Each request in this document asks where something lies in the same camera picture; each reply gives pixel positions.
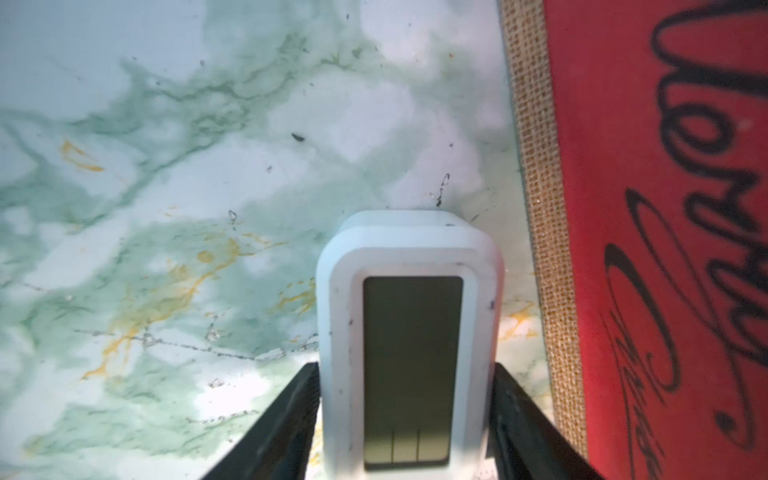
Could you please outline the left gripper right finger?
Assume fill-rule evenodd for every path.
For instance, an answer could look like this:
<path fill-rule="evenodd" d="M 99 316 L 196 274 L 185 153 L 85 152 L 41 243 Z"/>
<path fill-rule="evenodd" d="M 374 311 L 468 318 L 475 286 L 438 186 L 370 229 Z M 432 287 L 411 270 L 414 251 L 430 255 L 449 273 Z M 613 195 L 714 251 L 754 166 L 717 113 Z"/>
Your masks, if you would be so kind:
<path fill-rule="evenodd" d="M 494 369 L 489 438 L 500 479 L 602 478 L 499 363 Z"/>

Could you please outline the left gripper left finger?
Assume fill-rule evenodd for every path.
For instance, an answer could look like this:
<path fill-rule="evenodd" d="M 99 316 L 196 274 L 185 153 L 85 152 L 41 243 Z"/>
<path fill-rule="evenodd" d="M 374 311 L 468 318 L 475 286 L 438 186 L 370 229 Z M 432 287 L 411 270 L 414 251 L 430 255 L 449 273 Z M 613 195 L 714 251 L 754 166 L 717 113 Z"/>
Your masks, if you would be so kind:
<path fill-rule="evenodd" d="M 319 365 L 309 362 L 203 479 L 304 479 L 320 399 Z"/>

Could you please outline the small white digital clock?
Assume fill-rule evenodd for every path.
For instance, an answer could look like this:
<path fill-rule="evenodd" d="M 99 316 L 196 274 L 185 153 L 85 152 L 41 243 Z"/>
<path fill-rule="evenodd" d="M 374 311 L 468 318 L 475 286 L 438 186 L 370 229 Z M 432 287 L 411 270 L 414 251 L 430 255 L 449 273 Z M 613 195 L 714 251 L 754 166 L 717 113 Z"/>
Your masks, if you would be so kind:
<path fill-rule="evenodd" d="M 316 271 L 324 470 L 470 479 L 482 464 L 504 261 L 438 210 L 351 216 Z"/>

